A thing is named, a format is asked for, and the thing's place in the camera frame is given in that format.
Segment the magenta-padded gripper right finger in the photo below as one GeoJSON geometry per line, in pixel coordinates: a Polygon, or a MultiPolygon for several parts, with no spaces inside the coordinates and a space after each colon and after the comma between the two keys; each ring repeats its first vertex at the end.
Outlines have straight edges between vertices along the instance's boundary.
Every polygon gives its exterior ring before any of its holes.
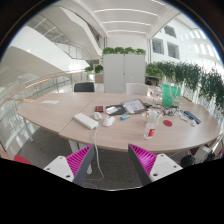
{"type": "Polygon", "coordinates": [[[143,186],[182,169],[167,155],[156,155],[133,144],[128,145],[128,154],[143,186]]]}

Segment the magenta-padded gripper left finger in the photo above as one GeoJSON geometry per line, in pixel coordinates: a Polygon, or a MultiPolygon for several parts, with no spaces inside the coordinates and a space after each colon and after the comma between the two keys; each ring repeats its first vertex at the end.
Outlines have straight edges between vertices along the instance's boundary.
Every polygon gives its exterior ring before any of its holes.
{"type": "Polygon", "coordinates": [[[88,145],[67,157],[58,156],[44,170],[81,186],[95,154],[94,150],[93,145],[88,145]]]}

